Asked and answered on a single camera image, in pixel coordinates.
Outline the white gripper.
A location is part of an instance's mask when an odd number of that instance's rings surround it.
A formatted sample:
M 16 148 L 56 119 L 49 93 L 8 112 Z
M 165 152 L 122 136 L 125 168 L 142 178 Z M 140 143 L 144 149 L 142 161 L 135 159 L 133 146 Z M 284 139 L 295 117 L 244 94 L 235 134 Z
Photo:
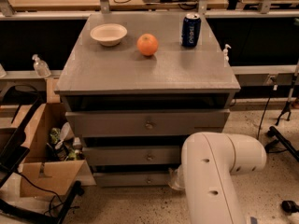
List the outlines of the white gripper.
M 184 176 L 182 166 L 180 165 L 177 169 L 168 169 L 170 179 L 168 185 L 174 190 L 185 190 Z

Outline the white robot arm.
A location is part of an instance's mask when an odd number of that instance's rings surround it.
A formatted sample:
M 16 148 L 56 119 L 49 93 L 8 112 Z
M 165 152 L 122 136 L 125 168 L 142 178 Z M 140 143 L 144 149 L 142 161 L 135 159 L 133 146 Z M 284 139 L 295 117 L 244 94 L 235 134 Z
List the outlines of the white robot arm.
M 194 133 L 182 146 L 181 165 L 169 171 L 169 186 L 186 192 L 192 224 L 249 224 L 232 177 L 261 171 L 265 164 L 264 147 L 251 136 Z

